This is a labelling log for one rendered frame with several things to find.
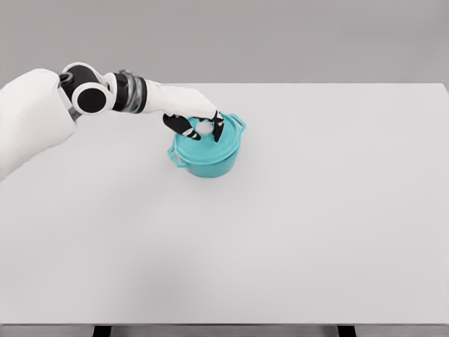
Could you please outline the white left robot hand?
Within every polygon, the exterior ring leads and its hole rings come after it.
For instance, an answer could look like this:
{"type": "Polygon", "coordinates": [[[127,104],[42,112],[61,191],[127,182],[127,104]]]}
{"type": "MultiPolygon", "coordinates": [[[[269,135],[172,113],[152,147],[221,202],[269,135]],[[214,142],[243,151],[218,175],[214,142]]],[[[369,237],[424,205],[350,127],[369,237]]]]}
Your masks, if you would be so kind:
{"type": "Polygon", "coordinates": [[[217,143],[224,129],[224,118],[218,109],[200,91],[179,86],[162,86],[168,95],[163,108],[163,122],[172,131],[186,138],[200,140],[189,118],[209,121],[213,124],[212,134],[217,143]]]}

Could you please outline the teal pot lid white knob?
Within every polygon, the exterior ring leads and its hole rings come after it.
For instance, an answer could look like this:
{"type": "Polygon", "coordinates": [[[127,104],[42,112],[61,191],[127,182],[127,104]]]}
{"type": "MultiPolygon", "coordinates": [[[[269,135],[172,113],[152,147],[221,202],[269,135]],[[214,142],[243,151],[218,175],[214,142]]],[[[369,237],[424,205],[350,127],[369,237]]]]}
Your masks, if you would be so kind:
{"type": "Polygon", "coordinates": [[[201,135],[200,140],[175,134],[174,153],[183,162],[190,164],[215,164],[238,152],[246,124],[235,114],[223,114],[222,116],[224,128],[218,142],[215,142],[212,133],[201,135]]]}

